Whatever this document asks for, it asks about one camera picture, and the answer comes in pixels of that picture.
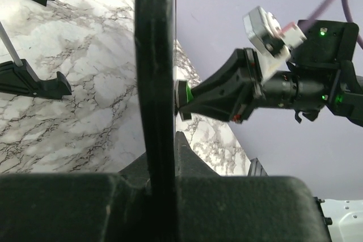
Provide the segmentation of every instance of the black cylinder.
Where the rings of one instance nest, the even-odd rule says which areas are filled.
[[[323,80],[308,75],[279,71],[263,86],[258,107],[308,112],[324,107],[328,88]]]

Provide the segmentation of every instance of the white marble countertop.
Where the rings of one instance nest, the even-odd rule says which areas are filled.
[[[135,80],[134,0],[0,0],[0,21],[39,78],[64,73],[62,101],[0,94],[0,172],[116,172],[145,151]],[[0,44],[0,62],[11,60]],[[179,48],[177,75],[199,78]],[[227,124],[177,119],[194,151],[220,174],[249,160]]]

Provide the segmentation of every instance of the robotic arm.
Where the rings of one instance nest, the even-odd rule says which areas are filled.
[[[261,7],[244,18],[255,49],[236,49],[211,77],[190,89],[176,84],[176,111],[182,120],[192,113],[223,122],[242,123],[254,109],[295,111],[314,121],[325,106],[336,116],[363,126],[363,77],[352,63],[358,37],[355,23],[318,20],[303,33],[290,23],[281,29]],[[277,71],[286,62],[289,71]]]

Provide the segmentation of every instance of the metal rod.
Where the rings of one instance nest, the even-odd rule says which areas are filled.
[[[9,52],[13,62],[16,64],[17,67],[23,66],[22,60],[19,58],[19,55],[17,54],[14,46],[12,45],[9,36],[7,35],[3,25],[0,22],[0,38],[2,42],[4,43],[7,51]]]

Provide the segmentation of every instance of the cable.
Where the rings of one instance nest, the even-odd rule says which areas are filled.
[[[316,9],[315,11],[307,18],[307,20],[304,22],[304,24],[300,27],[300,29],[305,32],[307,31],[309,28],[311,28],[315,21],[317,20],[318,17],[320,17],[325,10],[330,6],[330,4],[333,2],[334,0],[324,0]],[[347,20],[347,22],[349,23],[353,23],[353,18],[352,18],[352,13],[351,10],[349,8],[349,2],[348,0],[341,0],[341,5],[343,7],[343,12],[345,15],[345,18]],[[363,49],[363,39],[360,35],[358,35],[357,38],[357,43],[358,45]]]

